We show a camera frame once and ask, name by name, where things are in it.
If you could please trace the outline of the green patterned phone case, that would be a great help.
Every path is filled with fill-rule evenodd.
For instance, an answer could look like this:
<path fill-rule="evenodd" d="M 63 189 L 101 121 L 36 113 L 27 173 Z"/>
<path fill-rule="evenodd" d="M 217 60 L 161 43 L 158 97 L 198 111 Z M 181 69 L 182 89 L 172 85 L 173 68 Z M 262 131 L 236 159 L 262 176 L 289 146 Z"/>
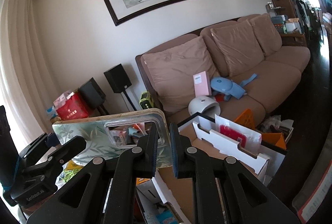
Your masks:
<path fill-rule="evenodd" d="M 71 160 L 80 166 L 95 157 L 105 160 L 116 158 L 137 145 L 138 139 L 153 131 L 158 134 L 156 167 L 172 165 L 169 132 L 164 113 L 157 108 L 109 116 L 59 121 L 52 125 L 61 144 L 75 136 L 86 142 L 83 149 Z"/>

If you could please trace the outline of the white cardboard divider box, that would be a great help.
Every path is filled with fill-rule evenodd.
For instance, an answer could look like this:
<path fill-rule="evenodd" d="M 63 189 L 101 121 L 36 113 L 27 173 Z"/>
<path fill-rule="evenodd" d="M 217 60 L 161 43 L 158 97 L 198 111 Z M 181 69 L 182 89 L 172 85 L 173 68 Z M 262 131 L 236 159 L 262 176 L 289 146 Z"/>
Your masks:
<path fill-rule="evenodd" d="M 220 116 L 215 119 L 194 117 L 191 121 L 195 133 L 192 145 L 215 158 L 234 157 L 268 185 L 281 166 L 286 151 L 264 142 L 262 134 L 255 130 Z"/>

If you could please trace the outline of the orange plastic bin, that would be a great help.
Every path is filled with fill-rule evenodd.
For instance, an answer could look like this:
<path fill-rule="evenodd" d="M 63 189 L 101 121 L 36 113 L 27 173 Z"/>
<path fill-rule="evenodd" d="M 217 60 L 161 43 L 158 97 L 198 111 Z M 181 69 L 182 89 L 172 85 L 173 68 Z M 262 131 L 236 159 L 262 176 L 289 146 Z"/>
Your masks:
<path fill-rule="evenodd" d="M 234 122 L 251 130 L 255 130 L 253 112 L 250 109 L 245 109 Z M 263 133 L 262 141 L 286 150 L 286 143 L 282 133 Z"/>

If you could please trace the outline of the red gift box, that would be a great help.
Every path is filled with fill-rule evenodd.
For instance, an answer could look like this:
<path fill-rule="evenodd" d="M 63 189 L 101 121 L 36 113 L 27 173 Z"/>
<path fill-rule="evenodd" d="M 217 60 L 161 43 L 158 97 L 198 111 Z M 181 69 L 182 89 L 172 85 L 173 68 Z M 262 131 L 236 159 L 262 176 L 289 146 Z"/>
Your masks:
<path fill-rule="evenodd" d="M 69 95 L 63 104 L 56 107 L 58 116 L 63 121 L 88 118 L 92 110 L 82 98 L 78 91 L 75 91 Z"/>

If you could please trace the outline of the white curtain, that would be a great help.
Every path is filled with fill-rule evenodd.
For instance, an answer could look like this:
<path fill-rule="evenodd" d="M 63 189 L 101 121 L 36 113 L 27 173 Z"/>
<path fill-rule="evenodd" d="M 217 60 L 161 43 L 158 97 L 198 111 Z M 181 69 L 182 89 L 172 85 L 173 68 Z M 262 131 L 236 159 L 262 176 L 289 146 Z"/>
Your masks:
<path fill-rule="evenodd" d="M 52 130 L 46 111 L 58 93 L 42 53 L 34 0 L 1 0 L 1 103 L 18 149 Z"/>

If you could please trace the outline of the white dome nail lamp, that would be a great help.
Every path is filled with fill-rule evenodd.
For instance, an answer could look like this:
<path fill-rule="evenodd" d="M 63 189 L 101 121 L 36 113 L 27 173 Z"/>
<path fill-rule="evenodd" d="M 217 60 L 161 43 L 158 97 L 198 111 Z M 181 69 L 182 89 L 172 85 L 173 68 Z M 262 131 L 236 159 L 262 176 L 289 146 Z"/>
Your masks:
<path fill-rule="evenodd" d="M 197 96 L 189 103 L 188 112 L 190 115 L 201 113 L 214 118 L 215 115 L 220 115 L 221 108 L 214 98 L 209 96 Z"/>

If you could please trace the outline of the green yellow power station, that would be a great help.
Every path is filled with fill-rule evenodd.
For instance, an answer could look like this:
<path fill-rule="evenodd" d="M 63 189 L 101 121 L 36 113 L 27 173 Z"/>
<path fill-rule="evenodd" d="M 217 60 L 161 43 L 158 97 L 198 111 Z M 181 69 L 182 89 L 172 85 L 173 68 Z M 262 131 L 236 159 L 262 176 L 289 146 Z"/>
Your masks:
<path fill-rule="evenodd" d="M 153 98 L 148 91 L 142 92 L 139 104 L 142 109 L 150 109 L 155 107 Z"/>

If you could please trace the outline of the black speaker on stand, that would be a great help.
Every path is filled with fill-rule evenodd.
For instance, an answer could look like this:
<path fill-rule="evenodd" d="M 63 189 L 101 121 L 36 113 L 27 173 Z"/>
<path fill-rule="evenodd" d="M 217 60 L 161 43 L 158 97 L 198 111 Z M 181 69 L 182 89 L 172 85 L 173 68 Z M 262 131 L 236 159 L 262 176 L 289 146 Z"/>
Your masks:
<path fill-rule="evenodd" d="M 106 77 L 113 92 L 116 94 L 124 94 L 128 100 L 128 103 L 131 105 L 133 110 L 136 111 L 137 109 L 126 91 L 130 86 L 132 86 L 132 83 L 122 64 L 118 64 L 108 69 L 104 72 L 104 76 Z"/>

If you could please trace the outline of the brown fabric sofa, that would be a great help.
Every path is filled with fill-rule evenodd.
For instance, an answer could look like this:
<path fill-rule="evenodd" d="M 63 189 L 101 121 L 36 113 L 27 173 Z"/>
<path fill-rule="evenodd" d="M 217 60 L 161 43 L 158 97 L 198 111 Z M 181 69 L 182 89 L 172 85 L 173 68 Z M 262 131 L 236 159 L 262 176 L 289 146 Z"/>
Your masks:
<path fill-rule="evenodd" d="M 169 122 L 190 116 L 193 76 L 207 72 L 237 84 L 247 81 L 240 99 L 221 101 L 221 116 L 236 119 L 245 109 L 260 124 L 300 83 L 310 61 L 305 46 L 285 46 L 268 14 L 210 25 L 136 57 L 142 79 Z"/>

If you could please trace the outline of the left brown sofa cushion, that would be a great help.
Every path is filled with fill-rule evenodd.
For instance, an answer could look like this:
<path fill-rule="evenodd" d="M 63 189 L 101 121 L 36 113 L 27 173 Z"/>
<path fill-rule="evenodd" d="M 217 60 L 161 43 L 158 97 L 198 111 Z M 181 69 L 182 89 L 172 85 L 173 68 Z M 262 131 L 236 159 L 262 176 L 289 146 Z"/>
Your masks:
<path fill-rule="evenodd" d="M 169 114 L 187 108 L 195 98 L 193 75 L 204 71 L 209 78 L 220 75 L 201 36 L 142 58 L 163 109 Z"/>

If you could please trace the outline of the brown sofa cushion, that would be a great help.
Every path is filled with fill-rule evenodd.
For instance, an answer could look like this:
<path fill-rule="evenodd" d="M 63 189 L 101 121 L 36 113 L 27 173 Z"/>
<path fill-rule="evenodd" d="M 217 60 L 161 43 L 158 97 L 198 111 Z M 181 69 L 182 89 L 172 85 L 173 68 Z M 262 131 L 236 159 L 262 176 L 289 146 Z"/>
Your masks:
<path fill-rule="evenodd" d="M 209 78 L 220 75 L 201 36 L 142 58 L 163 109 L 169 114 L 187 108 L 195 98 L 193 75 L 204 71 Z"/>
<path fill-rule="evenodd" d="M 248 20 L 235 25 L 212 28 L 211 35 L 225 57 L 229 76 L 237 76 L 265 59 Z"/>
<path fill-rule="evenodd" d="M 265 57 L 269 57 L 281 49 L 281 36 L 271 21 L 269 14 L 265 13 L 251 18 L 249 23 Z"/>

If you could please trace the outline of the middle brown sofa cushion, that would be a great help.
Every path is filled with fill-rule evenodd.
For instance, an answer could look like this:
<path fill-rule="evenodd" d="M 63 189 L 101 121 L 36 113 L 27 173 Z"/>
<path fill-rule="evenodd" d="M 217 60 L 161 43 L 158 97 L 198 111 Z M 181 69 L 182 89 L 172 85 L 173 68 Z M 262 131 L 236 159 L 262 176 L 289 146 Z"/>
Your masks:
<path fill-rule="evenodd" d="M 237 76 L 265 59 L 248 20 L 235 25 L 212 28 L 211 35 L 225 57 L 229 76 Z"/>

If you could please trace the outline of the right brown sofa cushion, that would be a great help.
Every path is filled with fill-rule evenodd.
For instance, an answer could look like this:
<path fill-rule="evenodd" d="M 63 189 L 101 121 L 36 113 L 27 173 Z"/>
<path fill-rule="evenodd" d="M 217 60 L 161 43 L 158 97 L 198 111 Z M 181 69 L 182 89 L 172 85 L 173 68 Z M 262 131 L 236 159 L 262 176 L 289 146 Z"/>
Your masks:
<path fill-rule="evenodd" d="M 269 57 L 281 49 L 281 36 L 271 21 L 269 14 L 265 13 L 251 18 L 249 23 L 265 57 Z"/>

